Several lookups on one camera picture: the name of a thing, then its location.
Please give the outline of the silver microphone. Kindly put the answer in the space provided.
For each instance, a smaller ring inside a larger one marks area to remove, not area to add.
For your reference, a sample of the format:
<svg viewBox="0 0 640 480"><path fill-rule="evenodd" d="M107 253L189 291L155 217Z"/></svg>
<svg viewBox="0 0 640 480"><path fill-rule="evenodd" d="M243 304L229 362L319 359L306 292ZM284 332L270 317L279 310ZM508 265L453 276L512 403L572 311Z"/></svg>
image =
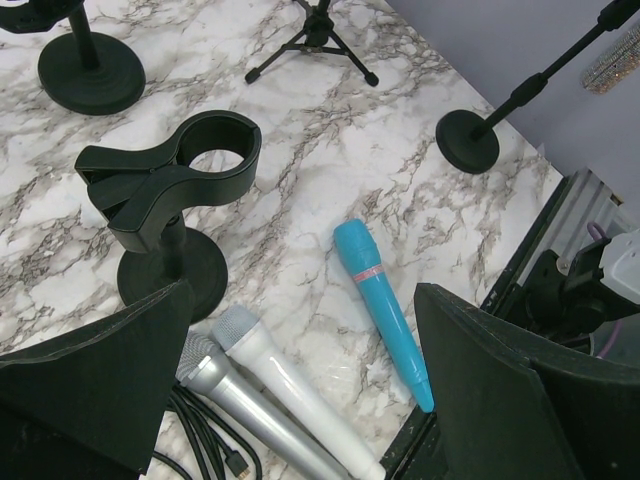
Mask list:
<svg viewBox="0 0 640 480"><path fill-rule="evenodd" d="M306 479L347 479L347 471L324 448L251 386L219 346L187 333L176 378L206 397Z"/></svg>

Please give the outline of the glitter microphone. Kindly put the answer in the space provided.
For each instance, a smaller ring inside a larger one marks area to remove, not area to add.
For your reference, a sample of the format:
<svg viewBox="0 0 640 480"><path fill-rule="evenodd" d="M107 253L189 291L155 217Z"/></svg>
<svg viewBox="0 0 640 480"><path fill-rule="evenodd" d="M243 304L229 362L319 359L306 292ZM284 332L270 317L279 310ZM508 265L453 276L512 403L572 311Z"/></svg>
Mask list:
<svg viewBox="0 0 640 480"><path fill-rule="evenodd" d="M605 94L639 68L639 22L605 50L580 78L583 89Z"/></svg>

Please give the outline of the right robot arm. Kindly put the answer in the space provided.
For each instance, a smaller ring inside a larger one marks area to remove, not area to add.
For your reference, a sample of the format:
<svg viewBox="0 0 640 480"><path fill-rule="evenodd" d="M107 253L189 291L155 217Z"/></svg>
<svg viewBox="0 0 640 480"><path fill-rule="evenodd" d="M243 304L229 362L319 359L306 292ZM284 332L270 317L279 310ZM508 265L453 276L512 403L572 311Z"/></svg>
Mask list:
<svg viewBox="0 0 640 480"><path fill-rule="evenodd" d="M551 341L574 347L607 322L609 338L592 355L614 346L621 320L639 313L639 232L603 237L578 251L563 273L559 256L544 251L520 291L513 320Z"/></svg>

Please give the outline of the teal microphone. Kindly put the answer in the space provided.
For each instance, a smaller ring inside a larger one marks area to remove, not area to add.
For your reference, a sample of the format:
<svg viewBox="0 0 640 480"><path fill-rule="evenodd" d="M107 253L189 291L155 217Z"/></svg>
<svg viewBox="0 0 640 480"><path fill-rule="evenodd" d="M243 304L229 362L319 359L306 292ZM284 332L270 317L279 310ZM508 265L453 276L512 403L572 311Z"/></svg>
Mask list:
<svg viewBox="0 0 640 480"><path fill-rule="evenodd" d="M339 258L357 285L391 356L396 371L425 413L435 402L421 351L382 265L381 255L366 225L349 220L334 229Z"/></svg>

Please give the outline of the white microphone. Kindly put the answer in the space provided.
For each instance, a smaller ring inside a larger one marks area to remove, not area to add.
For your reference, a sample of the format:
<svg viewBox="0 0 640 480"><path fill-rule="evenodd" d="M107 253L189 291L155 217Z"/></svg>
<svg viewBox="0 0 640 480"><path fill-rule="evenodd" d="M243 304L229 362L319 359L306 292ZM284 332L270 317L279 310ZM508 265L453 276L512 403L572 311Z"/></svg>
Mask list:
<svg viewBox="0 0 640 480"><path fill-rule="evenodd" d="M229 307L211 334L236 363L254 374L356 479L384 479L386 470L367 443L284 355L247 308Z"/></svg>

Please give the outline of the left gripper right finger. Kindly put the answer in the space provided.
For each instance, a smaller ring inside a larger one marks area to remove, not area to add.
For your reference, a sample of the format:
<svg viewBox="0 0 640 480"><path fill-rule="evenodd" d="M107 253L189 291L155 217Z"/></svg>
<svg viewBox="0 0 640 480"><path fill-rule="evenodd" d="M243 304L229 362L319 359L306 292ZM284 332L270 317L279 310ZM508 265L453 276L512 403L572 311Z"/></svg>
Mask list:
<svg viewBox="0 0 640 480"><path fill-rule="evenodd" d="M551 342L432 283L414 309L456 479L635 479L639 371Z"/></svg>

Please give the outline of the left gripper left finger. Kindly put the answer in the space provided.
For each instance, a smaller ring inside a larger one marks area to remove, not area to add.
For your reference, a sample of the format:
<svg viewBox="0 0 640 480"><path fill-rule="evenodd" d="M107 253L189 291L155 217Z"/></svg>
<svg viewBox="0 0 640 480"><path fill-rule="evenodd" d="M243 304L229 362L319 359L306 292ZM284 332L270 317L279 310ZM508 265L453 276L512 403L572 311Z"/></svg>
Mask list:
<svg viewBox="0 0 640 480"><path fill-rule="evenodd" d="M2 355L2 478L146 474L192 313L192 289L179 281Z"/></svg>

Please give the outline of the clip round-base stand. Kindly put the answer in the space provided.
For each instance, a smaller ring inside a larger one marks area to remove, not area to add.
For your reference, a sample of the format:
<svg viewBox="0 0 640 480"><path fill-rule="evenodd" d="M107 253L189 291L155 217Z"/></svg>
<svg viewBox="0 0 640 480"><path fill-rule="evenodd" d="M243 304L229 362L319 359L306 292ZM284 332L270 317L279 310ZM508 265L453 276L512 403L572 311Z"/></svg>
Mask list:
<svg viewBox="0 0 640 480"><path fill-rule="evenodd" d="M251 188L262 145L260 127L227 110L196 114L163 143L145 150L85 147L75 170L125 252L117 287L125 305L179 280L194 292L191 321L215 311L228 285L218 245L185 225L188 208L217 207Z"/></svg>
<svg viewBox="0 0 640 480"><path fill-rule="evenodd" d="M639 10L639 0L615 0L601 10L596 25L542 72L515 88L510 97L486 118L458 109L437 123L435 137L445 159L456 169L473 175L490 170L498 160L500 144L494 127L516 109L527 105L547 86L549 79L603 33L620 28Z"/></svg>

